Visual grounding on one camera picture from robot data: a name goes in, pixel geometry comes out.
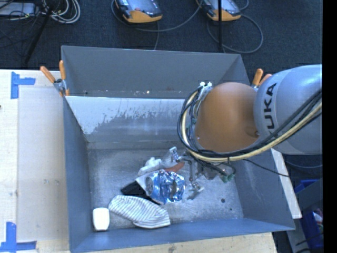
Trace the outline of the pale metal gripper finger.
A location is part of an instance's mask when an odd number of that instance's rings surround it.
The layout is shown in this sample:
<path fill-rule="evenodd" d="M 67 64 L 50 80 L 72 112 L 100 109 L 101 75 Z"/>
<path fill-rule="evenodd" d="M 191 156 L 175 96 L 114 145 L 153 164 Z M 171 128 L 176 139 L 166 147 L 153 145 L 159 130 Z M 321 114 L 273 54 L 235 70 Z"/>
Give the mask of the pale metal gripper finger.
<path fill-rule="evenodd" d="M 180 161 L 180 156 L 176 147 L 172 147 L 162 159 L 162 166 L 164 168 L 182 168 L 184 162 Z"/>
<path fill-rule="evenodd" d="M 187 187 L 186 199 L 193 200 L 195 199 L 201 192 L 204 191 L 204 187 L 200 185 L 197 181 L 190 182 Z"/>

